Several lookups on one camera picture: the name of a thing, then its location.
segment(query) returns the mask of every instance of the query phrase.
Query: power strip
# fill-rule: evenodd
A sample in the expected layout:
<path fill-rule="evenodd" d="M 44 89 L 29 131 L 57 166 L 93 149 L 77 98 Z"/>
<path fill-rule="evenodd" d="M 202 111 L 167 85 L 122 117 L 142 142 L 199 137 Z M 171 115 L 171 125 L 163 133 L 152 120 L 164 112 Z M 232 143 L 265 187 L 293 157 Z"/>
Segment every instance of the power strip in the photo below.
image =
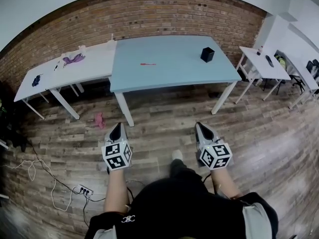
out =
<path fill-rule="evenodd" d="M 93 190 L 90 190 L 81 184 L 78 185 L 78 189 L 80 189 L 80 192 L 83 193 L 87 198 L 90 198 L 93 195 Z"/>

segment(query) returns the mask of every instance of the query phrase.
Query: wooden floor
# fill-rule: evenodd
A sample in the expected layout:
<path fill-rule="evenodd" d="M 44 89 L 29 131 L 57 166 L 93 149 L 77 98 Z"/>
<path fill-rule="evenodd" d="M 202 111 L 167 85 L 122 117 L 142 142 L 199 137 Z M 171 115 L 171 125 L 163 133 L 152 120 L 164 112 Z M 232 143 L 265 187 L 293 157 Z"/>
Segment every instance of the wooden floor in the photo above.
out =
<path fill-rule="evenodd" d="M 258 192 L 277 211 L 277 238 L 288 239 L 294 234 L 299 239 L 318 238 L 319 103 L 313 98 L 290 110 L 288 105 L 300 93 L 297 87 L 286 83 L 278 96 L 273 94 L 266 102 L 262 101 L 262 89 L 252 87 L 235 105 L 246 86 L 245 82 L 239 83 L 213 116 L 210 110 L 217 101 L 216 92 L 221 92 L 224 84 L 128 93 L 126 99 L 135 121 L 135 127 L 128 127 L 107 84 L 88 85 L 79 98 L 72 92 L 62 93 L 72 102 L 80 120 L 73 119 L 48 95 L 49 104 L 33 101 L 46 119 L 26 110 L 22 129 L 59 180 L 69 187 L 82 184 L 94 191 L 92 199 L 99 200 L 105 197 L 108 185 L 100 147 L 105 133 L 115 123 L 125 122 L 133 148 L 133 166 L 126 171 L 127 179 L 144 184 L 167 176 L 170 154 L 175 149 L 183 152 L 189 167 L 202 176 L 208 174 L 206 168 L 197 167 L 194 154 L 195 122 L 207 123 L 229 143 L 234 155 L 234 165 L 229 170 L 240 189 L 244 193 Z M 93 119 L 98 112 L 105 118 L 104 129 L 95 126 Z M 17 166 L 23 160 L 35 160 L 30 147 L 25 153 L 11 147 L 2 154 L 3 164 Z M 2 202 L 0 237 L 83 238 L 87 230 L 83 221 L 84 197 L 73 195 L 67 212 L 55 209 L 50 196 L 53 179 L 35 163 L 32 182 L 28 167 L 24 164 L 19 169 L 1 168 L 4 192 L 11 203 Z M 143 187 L 140 182 L 128 182 L 134 195 Z M 209 180 L 206 185 L 211 189 Z M 56 206 L 65 209 L 69 196 L 70 192 L 58 184 L 54 191 Z M 90 202 L 85 210 L 86 220 L 100 214 L 102 205 L 103 201 Z"/>

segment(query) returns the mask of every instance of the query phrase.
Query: light blue table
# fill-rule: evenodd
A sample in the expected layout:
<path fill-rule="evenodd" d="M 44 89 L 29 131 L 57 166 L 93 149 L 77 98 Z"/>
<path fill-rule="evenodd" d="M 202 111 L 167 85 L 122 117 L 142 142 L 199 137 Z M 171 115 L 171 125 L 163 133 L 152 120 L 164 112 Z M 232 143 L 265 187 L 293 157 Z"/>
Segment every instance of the light blue table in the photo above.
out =
<path fill-rule="evenodd" d="M 213 60 L 200 59 L 203 48 L 215 51 Z M 135 90 L 204 83 L 230 84 L 212 110 L 215 114 L 241 80 L 234 66 L 209 36 L 168 35 L 119 40 L 111 78 L 111 92 L 130 126 L 134 125 L 123 93 Z"/>

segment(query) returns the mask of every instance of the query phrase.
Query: white shoe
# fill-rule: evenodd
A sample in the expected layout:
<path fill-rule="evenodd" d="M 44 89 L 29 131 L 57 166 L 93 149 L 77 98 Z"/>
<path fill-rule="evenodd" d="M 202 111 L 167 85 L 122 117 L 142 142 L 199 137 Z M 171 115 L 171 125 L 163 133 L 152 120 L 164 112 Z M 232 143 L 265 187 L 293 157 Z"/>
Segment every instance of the white shoe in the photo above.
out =
<path fill-rule="evenodd" d="M 172 152 L 171 158 L 172 160 L 180 159 L 181 161 L 183 161 L 183 154 L 179 149 L 177 149 Z"/>

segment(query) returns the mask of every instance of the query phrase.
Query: black shirt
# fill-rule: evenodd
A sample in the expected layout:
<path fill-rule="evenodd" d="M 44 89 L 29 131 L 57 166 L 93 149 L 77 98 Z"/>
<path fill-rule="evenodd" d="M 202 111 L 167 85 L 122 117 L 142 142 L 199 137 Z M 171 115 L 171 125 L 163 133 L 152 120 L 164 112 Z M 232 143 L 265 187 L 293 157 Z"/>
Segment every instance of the black shirt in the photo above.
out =
<path fill-rule="evenodd" d="M 176 178 L 162 179 L 146 186 L 133 200 L 130 211 L 103 213 L 91 219 L 85 239 L 99 229 L 115 225 L 122 238 L 237 238 L 245 239 L 243 207 L 260 203 L 265 209 L 275 238 L 278 217 L 257 193 L 229 200 L 207 191 L 204 184 Z"/>

